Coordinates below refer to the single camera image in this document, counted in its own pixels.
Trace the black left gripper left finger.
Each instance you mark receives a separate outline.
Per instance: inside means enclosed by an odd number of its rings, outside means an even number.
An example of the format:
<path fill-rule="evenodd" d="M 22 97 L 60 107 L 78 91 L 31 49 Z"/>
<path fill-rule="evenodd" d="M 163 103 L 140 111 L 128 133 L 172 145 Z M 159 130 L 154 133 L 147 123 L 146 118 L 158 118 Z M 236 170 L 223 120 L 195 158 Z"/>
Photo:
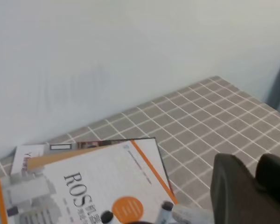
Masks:
<path fill-rule="evenodd" d="M 210 196 L 216 224 L 280 224 L 280 204 L 255 175 L 234 155 L 215 156 Z"/>

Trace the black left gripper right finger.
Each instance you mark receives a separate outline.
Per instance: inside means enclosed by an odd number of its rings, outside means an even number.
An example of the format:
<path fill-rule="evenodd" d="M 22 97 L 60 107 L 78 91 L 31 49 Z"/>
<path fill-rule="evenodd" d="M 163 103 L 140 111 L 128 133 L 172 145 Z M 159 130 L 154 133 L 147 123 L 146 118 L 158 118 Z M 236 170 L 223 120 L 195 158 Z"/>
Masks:
<path fill-rule="evenodd" d="M 280 204 L 280 157 L 263 154 L 257 164 L 256 181 Z"/>

